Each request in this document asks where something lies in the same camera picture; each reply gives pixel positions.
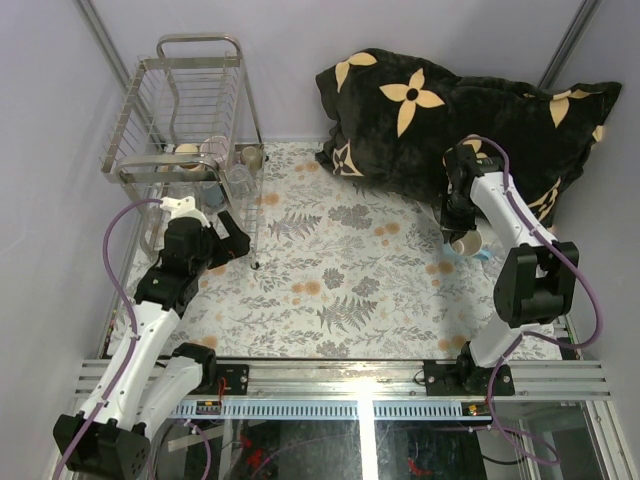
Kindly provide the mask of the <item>light blue ceramic mug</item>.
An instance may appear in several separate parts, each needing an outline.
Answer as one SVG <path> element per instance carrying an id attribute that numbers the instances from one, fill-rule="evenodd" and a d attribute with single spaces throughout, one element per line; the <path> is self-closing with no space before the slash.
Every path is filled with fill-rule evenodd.
<path id="1" fill-rule="evenodd" d="M 483 247 L 483 237 L 477 230 L 468 231 L 461 239 L 453 243 L 445 243 L 443 252 L 456 258 L 472 258 L 488 261 L 492 254 Z"/>

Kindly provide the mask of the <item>blue textured square mug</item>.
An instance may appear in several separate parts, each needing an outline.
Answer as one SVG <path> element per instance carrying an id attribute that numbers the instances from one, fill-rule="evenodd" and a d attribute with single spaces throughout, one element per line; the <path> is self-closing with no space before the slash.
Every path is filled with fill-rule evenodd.
<path id="1" fill-rule="evenodd" d="M 206 186 L 203 190 L 205 204 L 211 208 L 221 208 L 225 204 L 225 197 L 218 183 Z"/>

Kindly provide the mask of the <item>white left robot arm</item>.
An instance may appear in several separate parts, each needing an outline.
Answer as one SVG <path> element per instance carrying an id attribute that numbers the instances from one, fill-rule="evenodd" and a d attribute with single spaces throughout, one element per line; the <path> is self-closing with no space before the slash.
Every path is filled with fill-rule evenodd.
<path id="1" fill-rule="evenodd" d="M 199 211 L 172 214 L 164 247 L 129 301 L 127 338 L 79 411 L 61 415 L 54 425 L 61 454 L 55 478 L 63 470 L 100 479 L 137 478 L 157 430 L 178 404 L 193 391 L 204 395 L 220 388 L 214 349 L 189 342 L 172 352 L 154 382 L 148 380 L 201 276 L 250 251 L 250 238 L 234 217 L 223 211 L 218 219 L 226 237 Z"/>

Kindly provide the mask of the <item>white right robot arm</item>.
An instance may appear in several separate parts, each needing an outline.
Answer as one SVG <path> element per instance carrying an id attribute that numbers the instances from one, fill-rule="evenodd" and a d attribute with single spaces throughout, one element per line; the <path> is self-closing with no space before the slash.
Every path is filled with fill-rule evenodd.
<path id="1" fill-rule="evenodd" d="M 481 332 L 467 342 L 455 364 L 436 374 L 449 395 L 481 395 L 497 377 L 508 377 L 505 361 L 527 333 L 566 314 L 573 300 L 579 260 L 577 247 L 559 242 L 525 205 L 505 163 L 477 156 L 471 143 L 453 147 L 444 156 L 449 187 L 442 200 L 440 225 L 453 251 L 474 256 L 471 237 L 483 215 L 506 255 L 497 277 L 495 313 Z"/>

